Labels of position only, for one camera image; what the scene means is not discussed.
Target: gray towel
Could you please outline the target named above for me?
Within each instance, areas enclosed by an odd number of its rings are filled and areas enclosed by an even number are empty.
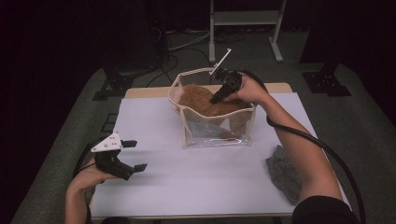
[[[301,181],[285,149],[276,146],[273,156],[265,161],[273,184],[285,194],[291,204],[296,205],[300,199]]]

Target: white table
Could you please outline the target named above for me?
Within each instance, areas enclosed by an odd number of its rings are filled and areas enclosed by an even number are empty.
[[[297,93],[272,94],[315,134]],[[264,162],[280,144],[265,117],[258,107],[251,147],[182,149],[182,122],[166,97],[123,99],[114,131],[137,146],[124,148],[119,159],[148,167],[128,181],[99,185],[93,219],[290,216],[294,206],[272,184]]]

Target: wire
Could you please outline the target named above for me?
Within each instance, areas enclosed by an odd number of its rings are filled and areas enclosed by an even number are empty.
[[[163,71],[162,73],[160,73],[159,75],[157,75],[156,77],[154,77],[154,78],[146,85],[146,88],[147,88],[155,79],[157,79],[158,77],[160,77],[160,76],[162,76],[162,75],[167,75],[168,72],[172,71],[174,68],[177,67],[177,65],[178,65],[178,58],[177,58],[176,56],[174,56],[174,55],[169,55],[169,56],[172,57],[172,58],[174,58],[174,59],[176,60],[175,65],[173,65],[169,70]],[[168,76],[168,78],[169,78],[169,81],[171,81],[171,84],[172,84],[173,81],[171,80],[171,78],[169,77],[169,75],[167,75],[167,76]]]
[[[174,50],[173,52],[176,53],[176,52],[180,52],[180,51],[182,51],[182,50],[193,50],[193,51],[197,51],[197,52],[201,53],[202,55],[204,55],[204,57],[205,57],[205,59],[206,59],[208,65],[209,65],[209,67],[211,66],[210,61],[209,61],[209,58],[206,56],[206,54],[205,54],[203,51],[198,50],[198,49],[176,49],[176,50]]]
[[[158,29],[158,28],[154,28],[154,27],[151,27],[151,30],[155,30],[155,31],[157,31],[157,32],[158,32],[157,41],[159,41],[159,40],[161,39],[161,36],[162,36],[162,32],[161,32],[161,30],[160,30],[160,29]]]
[[[85,146],[84,150],[82,151],[81,155],[78,158],[78,162],[75,166],[75,169],[73,171],[73,178],[76,177],[76,175],[78,175],[78,173],[82,170],[80,170],[81,164],[84,161],[85,157],[87,156],[89,150],[91,148],[93,148],[98,142],[101,142],[105,139],[106,137],[98,137],[96,139],[94,139],[93,141],[91,141],[89,144],[87,144],[87,146]]]
[[[184,44],[184,45],[181,45],[181,46],[178,46],[178,47],[174,47],[174,48],[169,48],[169,50],[170,50],[170,51],[173,51],[173,50],[177,50],[177,49],[183,49],[183,48],[186,48],[186,47],[188,47],[188,46],[197,44],[197,43],[199,43],[199,42],[201,42],[201,41],[207,39],[207,38],[209,37],[209,35],[210,35],[210,32],[207,32],[205,35],[202,35],[202,36],[200,36],[200,37],[198,37],[198,38],[196,38],[196,39],[190,41],[190,42],[187,43],[187,44]]]
[[[81,169],[78,171],[78,174],[79,174],[81,171],[83,171],[83,170],[87,169],[88,167],[91,167],[91,166],[93,166],[93,165],[95,165],[95,164],[96,164],[96,162],[94,162],[93,164],[90,164],[90,165],[87,165],[87,166],[81,168]]]
[[[163,69],[163,65],[161,64],[161,71],[163,71],[163,73],[165,74],[165,76],[168,78],[170,84],[172,84],[174,81],[172,80],[172,78],[169,77],[168,71],[165,71]]]
[[[317,146],[323,148],[327,153],[329,153],[337,161],[337,163],[344,170],[344,173],[346,174],[346,177],[348,178],[349,183],[355,193],[356,200],[358,201],[359,213],[361,216],[361,224],[365,224],[366,223],[366,213],[364,210],[364,204],[363,204],[363,199],[361,197],[361,192],[359,191],[358,184],[356,183],[355,178],[353,177],[353,174],[350,172],[349,168],[347,167],[347,164],[341,159],[341,157],[339,157],[329,146],[327,146],[322,141],[318,140],[316,137],[314,137],[308,133],[304,133],[300,130],[277,124],[277,123],[271,121],[268,116],[267,116],[267,123],[271,127],[278,128],[278,129],[287,131],[289,133],[295,133],[295,134],[311,141],[312,143],[316,144]]]

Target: dark background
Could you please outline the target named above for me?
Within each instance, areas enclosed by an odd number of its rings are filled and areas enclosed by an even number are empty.
[[[145,67],[157,65],[166,54],[165,40],[140,42],[145,37],[155,39],[149,31],[158,20],[153,6],[134,0],[99,2],[1,1],[0,219],[4,223],[14,216],[79,93],[103,67],[104,58],[111,64]],[[160,22],[165,30],[208,29],[209,1],[147,2],[163,4]],[[279,6],[279,1],[215,2],[217,10]],[[310,29],[302,63],[322,63],[332,56],[334,46],[348,46],[342,63],[360,76],[394,124],[395,9],[390,0],[289,0],[282,23],[283,30]],[[123,24],[128,20],[133,23]],[[125,41],[127,35],[139,36],[135,44],[145,46],[148,53],[136,57],[132,49],[137,46]]]

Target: clear plastic container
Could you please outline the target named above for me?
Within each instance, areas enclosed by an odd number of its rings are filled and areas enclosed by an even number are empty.
[[[201,68],[180,73],[168,92],[172,108],[183,122],[183,148],[250,146],[249,132],[256,115],[256,106],[249,104],[247,108],[232,113],[207,117],[192,108],[179,104],[183,87],[196,84],[200,79],[209,79],[213,68]],[[221,86],[202,86],[213,93]]]

